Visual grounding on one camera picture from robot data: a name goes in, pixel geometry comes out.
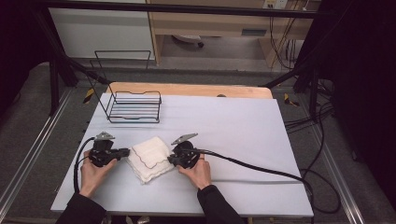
folded towel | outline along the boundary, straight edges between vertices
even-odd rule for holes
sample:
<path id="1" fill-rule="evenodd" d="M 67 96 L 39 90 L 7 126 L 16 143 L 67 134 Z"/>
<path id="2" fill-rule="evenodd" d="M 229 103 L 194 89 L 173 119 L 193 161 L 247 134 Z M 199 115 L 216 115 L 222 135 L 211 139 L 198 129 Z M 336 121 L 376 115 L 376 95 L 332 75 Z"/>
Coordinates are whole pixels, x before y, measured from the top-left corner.
<path id="1" fill-rule="evenodd" d="M 168 161 L 171 151 L 163 140 L 153 137 L 148 141 L 130 148 L 131 153 L 128 163 L 142 184 L 148 183 L 152 178 L 172 170 L 174 165 Z"/>

hand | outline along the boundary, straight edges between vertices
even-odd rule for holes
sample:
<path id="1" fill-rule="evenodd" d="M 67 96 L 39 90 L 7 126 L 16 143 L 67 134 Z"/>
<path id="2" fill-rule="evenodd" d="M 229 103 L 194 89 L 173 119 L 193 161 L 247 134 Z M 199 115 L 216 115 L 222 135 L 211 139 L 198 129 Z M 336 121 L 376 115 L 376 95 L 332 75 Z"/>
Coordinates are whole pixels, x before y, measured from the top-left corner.
<path id="1" fill-rule="evenodd" d="M 212 177 L 210 176 L 209 162 L 205 161 L 205 155 L 201 154 L 198 162 L 191 169 L 184 169 L 177 166 L 178 172 L 186 175 L 191 183 L 198 189 L 204 189 L 212 184 Z"/>
<path id="2" fill-rule="evenodd" d="M 89 154 L 89 150 L 84 152 L 85 159 L 81 166 L 81 190 L 79 191 L 79 194 L 87 198 L 92 197 L 106 178 L 107 173 L 117 163 L 117 160 L 114 159 L 104 167 L 97 167 L 88 158 Z"/>

table surface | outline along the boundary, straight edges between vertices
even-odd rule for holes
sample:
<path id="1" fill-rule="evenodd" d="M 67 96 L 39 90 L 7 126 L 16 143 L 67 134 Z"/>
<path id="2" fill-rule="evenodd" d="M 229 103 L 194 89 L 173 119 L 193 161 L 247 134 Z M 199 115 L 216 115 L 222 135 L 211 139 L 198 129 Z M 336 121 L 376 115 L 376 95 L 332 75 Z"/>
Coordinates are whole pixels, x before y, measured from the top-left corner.
<path id="1" fill-rule="evenodd" d="M 113 140 L 114 148 L 131 147 L 153 136 L 159 136 L 170 149 L 173 149 L 170 144 L 182 134 L 198 133 L 198 136 L 191 139 L 195 147 L 209 149 L 256 166 L 299 175 L 277 102 L 271 99 L 271 92 L 265 88 L 112 84 L 113 91 L 125 91 L 123 88 L 133 92 L 154 91 L 152 88 L 161 91 L 163 96 L 161 122 L 158 124 L 110 123 L 102 107 L 98 106 L 82 142 L 105 131 L 116 137 Z M 190 95 L 167 95 L 168 92 L 176 92 L 177 88 Z M 247 98 L 236 97 L 235 92 L 242 89 L 257 91 L 257 98 L 248 98 L 248 94 L 245 95 Z M 228 97 L 207 96 L 218 94 Z M 109 97 L 109 93 L 103 94 L 102 102 L 107 102 Z M 91 147 L 92 143 L 89 143 L 85 149 Z M 211 164 L 213 184 L 218 186 L 227 201 L 241 216 L 313 216 L 304 185 L 300 182 L 285 176 L 249 170 L 216 157 L 205 158 Z M 52 211 L 65 209 L 74 191 L 72 180 L 73 164 L 55 198 Z M 180 175 L 177 169 L 142 185 L 125 160 L 118 162 L 93 199 L 112 214 L 140 216 L 201 216 L 203 214 L 196 199 L 196 188 L 186 176 Z"/>

white wall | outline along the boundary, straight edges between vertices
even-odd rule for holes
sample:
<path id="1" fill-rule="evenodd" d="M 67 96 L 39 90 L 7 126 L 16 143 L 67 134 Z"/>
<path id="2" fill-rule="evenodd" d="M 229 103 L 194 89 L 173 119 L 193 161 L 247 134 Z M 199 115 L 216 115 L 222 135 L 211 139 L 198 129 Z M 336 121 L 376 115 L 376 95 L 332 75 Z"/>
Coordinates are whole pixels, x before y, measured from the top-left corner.
<path id="1" fill-rule="evenodd" d="M 103 2 L 146 3 L 145 0 L 95 0 Z M 49 9 L 69 57 L 94 58 L 95 50 L 151 50 L 154 59 L 147 12 Z M 106 58 L 144 59 L 147 53 L 102 54 Z"/>

person's right hand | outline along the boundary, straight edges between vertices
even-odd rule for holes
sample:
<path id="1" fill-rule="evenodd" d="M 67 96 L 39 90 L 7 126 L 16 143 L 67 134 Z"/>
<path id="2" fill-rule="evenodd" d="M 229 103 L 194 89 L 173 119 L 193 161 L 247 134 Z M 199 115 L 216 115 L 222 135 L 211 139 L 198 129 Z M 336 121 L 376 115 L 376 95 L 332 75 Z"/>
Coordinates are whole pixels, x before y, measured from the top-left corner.
<path id="1" fill-rule="evenodd" d="M 205 161 L 205 155 L 201 154 L 198 162 L 191 169 L 184 169 L 177 166 L 178 172 L 186 175 L 191 183 L 198 189 L 204 189 L 212 184 L 212 177 L 210 176 L 210 165 Z"/>

